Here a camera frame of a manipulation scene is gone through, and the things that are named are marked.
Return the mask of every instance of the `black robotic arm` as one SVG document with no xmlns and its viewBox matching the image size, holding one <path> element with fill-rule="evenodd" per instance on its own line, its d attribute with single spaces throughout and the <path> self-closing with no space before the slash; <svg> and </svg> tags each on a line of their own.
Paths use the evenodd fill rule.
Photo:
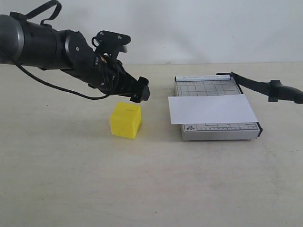
<svg viewBox="0 0 303 227">
<path fill-rule="evenodd" d="M 54 7 L 50 18 L 35 24 L 28 20 Z M 81 32 L 57 31 L 47 20 L 54 20 L 62 9 L 61 3 L 51 0 L 27 15 L 11 12 L 0 15 L 0 64 L 14 64 L 35 80 L 58 90 L 74 93 L 89 99 L 103 99 L 111 95 L 129 97 L 140 103 L 149 99 L 149 81 L 139 77 L 136 80 L 127 73 L 122 62 L 117 60 L 119 52 L 126 52 L 125 46 L 131 38 L 127 35 L 100 31 L 93 37 L 93 50 Z M 42 81 L 23 66 L 38 67 L 41 70 L 61 70 L 99 89 L 105 96 L 87 97 Z"/>
</svg>

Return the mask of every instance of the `white paper sheet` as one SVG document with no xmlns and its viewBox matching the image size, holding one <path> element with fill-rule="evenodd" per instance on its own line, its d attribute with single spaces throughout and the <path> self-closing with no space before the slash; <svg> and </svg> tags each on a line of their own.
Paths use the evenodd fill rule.
<svg viewBox="0 0 303 227">
<path fill-rule="evenodd" d="M 246 96 L 169 97 L 171 124 L 258 122 Z"/>
</svg>

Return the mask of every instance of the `wire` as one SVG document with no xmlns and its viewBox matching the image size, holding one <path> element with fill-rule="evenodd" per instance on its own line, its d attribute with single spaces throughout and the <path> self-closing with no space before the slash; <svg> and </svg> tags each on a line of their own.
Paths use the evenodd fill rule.
<svg viewBox="0 0 303 227">
<path fill-rule="evenodd" d="M 25 68 L 23 68 L 20 64 L 16 63 L 14 61 L 14 59 L 8 54 L 8 52 L 6 51 L 6 48 L 4 48 L 2 46 L 2 43 L 0 43 L 0 49 L 3 50 L 3 52 L 7 55 L 7 57 L 21 70 L 23 71 L 25 74 L 27 74 L 29 77 L 31 77 L 32 79 L 36 80 L 37 82 L 41 83 L 41 84 L 44 84 L 48 87 L 51 87 L 51 88 L 54 88 L 54 89 L 57 89 L 57 90 L 60 90 L 60 91 L 64 91 L 64 92 L 67 92 L 67 93 L 71 93 L 71 94 L 74 94 L 74 95 L 77 95 L 77 96 L 80 96 L 80 97 L 83 97 L 83 98 L 86 98 L 86 99 L 89 99 L 89 100 L 101 100 L 101 99 L 105 99 L 107 97 L 109 97 L 110 95 L 113 94 L 113 92 L 115 91 L 115 89 L 117 88 L 117 85 L 118 85 L 118 82 L 119 82 L 119 70 L 117 68 L 117 82 L 116 82 L 116 86 L 115 86 L 115 89 L 112 89 L 112 91 L 110 92 L 110 94 L 107 94 L 105 96 L 102 96 L 102 97 L 90 97 L 90 96 L 86 96 L 86 95 L 83 95 L 81 93 L 78 93 L 76 91 L 73 91 L 73 90 L 68 90 L 66 88 L 62 88 L 62 87 L 58 87 L 56 85 L 53 85 L 53 84 L 50 84 L 36 76 L 34 76 L 32 73 L 30 73 L 29 71 L 27 71 Z"/>
</svg>

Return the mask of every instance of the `yellow cube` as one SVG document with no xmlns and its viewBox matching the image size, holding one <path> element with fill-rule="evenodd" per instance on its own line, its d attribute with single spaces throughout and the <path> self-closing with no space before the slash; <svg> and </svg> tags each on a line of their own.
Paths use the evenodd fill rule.
<svg viewBox="0 0 303 227">
<path fill-rule="evenodd" d="M 110 128 L 115 136 L 135 139 L 142 123 L 139 105 L 118 103 L 110 115 Z"/>
</svg>

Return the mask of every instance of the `white table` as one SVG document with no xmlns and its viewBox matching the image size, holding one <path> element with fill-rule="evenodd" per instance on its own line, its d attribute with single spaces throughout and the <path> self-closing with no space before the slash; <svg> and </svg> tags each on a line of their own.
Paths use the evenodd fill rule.
<svg viewBox="0 0 303 227">
<path fill-rule="evenodd" d="M 59 86 L 100 94 L 60 73 Z M 89 101 L 0 67 L 2 227 L 303 225 L 303 105 L 243 89 L 264 131 L 254 141 L 182 142 L 170 125 L 175 75 L 234 71 L 303 89 L 303 63 L 126 66 L 150 80 L 135 140 L 110 134 L 118 101 Z"/>
</svg>

